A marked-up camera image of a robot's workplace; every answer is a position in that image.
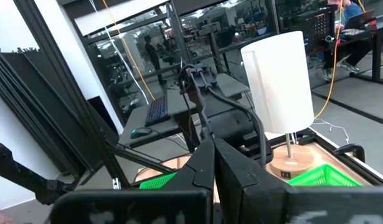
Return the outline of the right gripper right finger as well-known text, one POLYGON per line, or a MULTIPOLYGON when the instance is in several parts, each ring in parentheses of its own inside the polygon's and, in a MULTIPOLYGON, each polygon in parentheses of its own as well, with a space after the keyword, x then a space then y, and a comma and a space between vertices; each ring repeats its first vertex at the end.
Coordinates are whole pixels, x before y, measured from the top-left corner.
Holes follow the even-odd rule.
POLYGON ((383 224, 383 187, 294 187, 223 139, 215 178, 225 224, 383 224))

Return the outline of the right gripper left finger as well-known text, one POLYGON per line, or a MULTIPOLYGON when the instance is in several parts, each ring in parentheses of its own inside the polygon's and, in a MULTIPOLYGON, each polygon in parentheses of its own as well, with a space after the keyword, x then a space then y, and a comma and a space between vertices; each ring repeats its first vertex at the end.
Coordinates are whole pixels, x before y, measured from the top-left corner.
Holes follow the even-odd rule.
POLYGON ((211 224, 215 146, 201 142, 160 189, 76 190, 61 197, 51 224, 211 224))

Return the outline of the green plastic basket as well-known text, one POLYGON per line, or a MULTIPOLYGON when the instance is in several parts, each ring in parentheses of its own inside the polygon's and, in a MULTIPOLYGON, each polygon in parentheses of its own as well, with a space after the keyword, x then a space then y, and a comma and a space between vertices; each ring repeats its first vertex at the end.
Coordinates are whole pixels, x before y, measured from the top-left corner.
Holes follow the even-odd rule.
POLYGON ((167 182, 169 182, 176 173, 172 174, 166 174, 161 177, 155 177, 150 180, 143 181, 140 183, 139 188, 140 189, 160 189, 162 186, 164 186, 167 182))
POLYGON ((361 186, 359 182, 329 164, 309 170, 287 183, 295 186, 361 186))

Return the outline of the grey desk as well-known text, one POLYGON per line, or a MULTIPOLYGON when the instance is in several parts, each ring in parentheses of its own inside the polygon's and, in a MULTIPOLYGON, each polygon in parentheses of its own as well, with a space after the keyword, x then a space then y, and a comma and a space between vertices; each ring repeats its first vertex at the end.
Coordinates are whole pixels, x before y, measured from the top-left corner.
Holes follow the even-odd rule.
MULTIPOLYGON (((217 83, 221 87, 221 90, 225 96, 235 100, 241 98, 241 93, 248 91, 247 85, 244 85, 224 73, 217 76, 217 83)), ((132 130, 142 128, 144 126, 149 106, 145 105, 136 108, 132 111, 125 129, 119 137, 118 143, 134 148, 175 135, 177 133, 188 132, 189 128, 186 116, 189 114, 189 108, 191 109, 191 114, 197 113, 195 104, 191 101, 185 102, 184 98, 177 90, 168 90, 167 100, 168 115, 171 116, 171 119, 153 125, 151 127, 153 132, 149 135, 132 139, 132 130)))

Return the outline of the white lamp wooden base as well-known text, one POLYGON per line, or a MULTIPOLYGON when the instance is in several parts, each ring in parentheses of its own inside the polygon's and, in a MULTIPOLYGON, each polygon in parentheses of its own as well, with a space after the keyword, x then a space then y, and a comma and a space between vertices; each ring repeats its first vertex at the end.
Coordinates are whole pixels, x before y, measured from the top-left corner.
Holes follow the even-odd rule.
POLYGON ((255 113, 264 130, 285 136, 273 151, 271 172, 292 179, 310 170, 313 153, 295 134, 313 124, 314 110, 301 31, 287 32, 246 45, 240 50, 255 113))

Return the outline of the black keyboard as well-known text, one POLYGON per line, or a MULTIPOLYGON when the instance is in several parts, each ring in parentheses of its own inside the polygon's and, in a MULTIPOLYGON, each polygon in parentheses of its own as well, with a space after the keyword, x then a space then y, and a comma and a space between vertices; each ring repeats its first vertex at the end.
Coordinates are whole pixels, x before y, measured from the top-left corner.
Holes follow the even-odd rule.
POLYGON ((170 115, 168 115, 168 102, 166 96, 162 96, 152 101, 149 105, 145 126, 152 126, 158 124, 163 121, 167 121, 170 119, 170 115))

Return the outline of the black computer mouse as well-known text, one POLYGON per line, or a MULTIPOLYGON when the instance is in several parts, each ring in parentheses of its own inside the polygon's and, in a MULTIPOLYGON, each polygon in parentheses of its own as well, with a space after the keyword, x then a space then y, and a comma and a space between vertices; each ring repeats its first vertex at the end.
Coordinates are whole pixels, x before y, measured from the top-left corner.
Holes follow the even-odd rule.
POLYGON ((131 131, 131 139, 140 138, 143 136, 147 136, 152 133, 151 128, 142 127, 142 128, 136 128, 131 131))

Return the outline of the person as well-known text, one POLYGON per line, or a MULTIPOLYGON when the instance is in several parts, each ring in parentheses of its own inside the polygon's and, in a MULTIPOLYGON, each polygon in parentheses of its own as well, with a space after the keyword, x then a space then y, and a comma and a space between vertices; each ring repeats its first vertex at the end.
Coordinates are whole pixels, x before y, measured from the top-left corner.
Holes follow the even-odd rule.
POLYGON ((146 49, 146 52, 148 54, 148 57, 151 61, 151 63, 153 64, 153 67, 155 70, 160 70, 161 67, 160 67, 160 64, 159 64, 159 59, 158 59, 158 55, 156 53, 156 49, 151 45, 151 37, 149 35, 146 35, 144 37, 144 41, 145 41, 145 49, 146 49))
MULTIPOLYGON (((343 30, 350 18, 363 13, 361 7, 351 0, 327 0, 327 3, 328 5, 337 6, 334 13, 335 32, 338 31, 338 27, 343 30)), ((342 67, 351 72, 359 72, 360 69, 357 67, 357 64, 371 51, 371 49, 372 44, 370 40, 357 40, 351 44, 338 46, 336 51, 336 63, 342 60, 342 67)), ((334 65, 332 51, 329 50, 324 52, 324 61, 323 78, 326 81, 330 81, 333 77, 334 65)))

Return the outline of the black table clamp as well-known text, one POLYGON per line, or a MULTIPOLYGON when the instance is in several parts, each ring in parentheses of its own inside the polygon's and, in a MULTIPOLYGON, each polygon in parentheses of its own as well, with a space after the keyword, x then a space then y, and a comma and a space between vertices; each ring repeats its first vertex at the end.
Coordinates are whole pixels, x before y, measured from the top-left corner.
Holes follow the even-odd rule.
POLYGON ((361 145, 347 144, 334 150, 334 153, 337 155, 346 154, 349 152, 360 161, 366 161, 365 150, 361 145))

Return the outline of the black perforated chair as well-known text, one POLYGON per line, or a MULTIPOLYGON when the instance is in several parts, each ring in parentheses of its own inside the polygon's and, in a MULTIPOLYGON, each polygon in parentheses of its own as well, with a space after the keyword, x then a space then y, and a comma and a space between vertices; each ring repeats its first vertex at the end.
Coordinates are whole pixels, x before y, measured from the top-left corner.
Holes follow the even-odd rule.
POLYGON ((292 17, 290 31, 302 31, 307 53, 324 50, 334 40, 334 12, 323 7, 292 17))

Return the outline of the black office desk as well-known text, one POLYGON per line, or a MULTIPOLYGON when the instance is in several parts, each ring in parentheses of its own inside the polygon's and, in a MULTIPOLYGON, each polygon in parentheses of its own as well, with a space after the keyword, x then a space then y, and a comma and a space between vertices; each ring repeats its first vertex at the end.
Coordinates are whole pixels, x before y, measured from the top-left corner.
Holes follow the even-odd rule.
POLYGON ((372 44, 372 75, 371 77, 366 77, 363 75, 363 72, 350 72, 349 76, 354 78, 359 78, 362 80, 368 80, 370 82, 383 84, 383 79, 381 78, 381 52, 383 44, 383 15, 374 17, 372 21, 367 23, 364 27, 360 29, 345 29, 342 31, 344 39, 340 42, 333 42, 328 48, 313 52, 312 54, 318 52, 325 52, 335 49, 335 46, 347 45, 355 42, 357 40, 370 40, 372 44))

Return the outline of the black laptop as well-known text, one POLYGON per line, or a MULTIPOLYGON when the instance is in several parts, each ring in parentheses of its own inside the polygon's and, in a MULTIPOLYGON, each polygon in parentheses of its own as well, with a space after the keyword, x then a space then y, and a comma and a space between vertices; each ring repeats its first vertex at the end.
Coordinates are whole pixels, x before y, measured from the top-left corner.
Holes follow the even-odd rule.
POLYGON ((360 29, 364 27, 367 23, 373 20, 374 10, 364 12, 362 14, 352 16, 348 19, 345 29, 360 29))

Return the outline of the black glass partition frame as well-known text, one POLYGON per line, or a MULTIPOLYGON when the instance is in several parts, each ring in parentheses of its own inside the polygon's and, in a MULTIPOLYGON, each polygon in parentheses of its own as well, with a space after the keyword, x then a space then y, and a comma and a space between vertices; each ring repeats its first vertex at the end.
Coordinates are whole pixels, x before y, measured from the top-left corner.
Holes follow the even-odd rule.
POLYGON ((57 0, 109 101, 127 122, 173 86, 187 63, 247 82, 240 50, 278 32, 275 0, 57 0), (151 37, 161 69, 144 47, 151 37))

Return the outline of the black table edge rail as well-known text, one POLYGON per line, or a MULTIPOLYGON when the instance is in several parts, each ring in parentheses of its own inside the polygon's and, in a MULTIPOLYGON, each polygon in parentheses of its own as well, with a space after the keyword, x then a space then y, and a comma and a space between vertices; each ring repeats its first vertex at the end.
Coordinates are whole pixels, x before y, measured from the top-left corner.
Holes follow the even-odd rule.
POLYGON ((341 147, 312 128, 297 132, 302 144, 311 146, 318 154, 319 164, 331 164, 362 185, 383 185, 383 175, 350 152, 337 155, 334 150, 341 147))

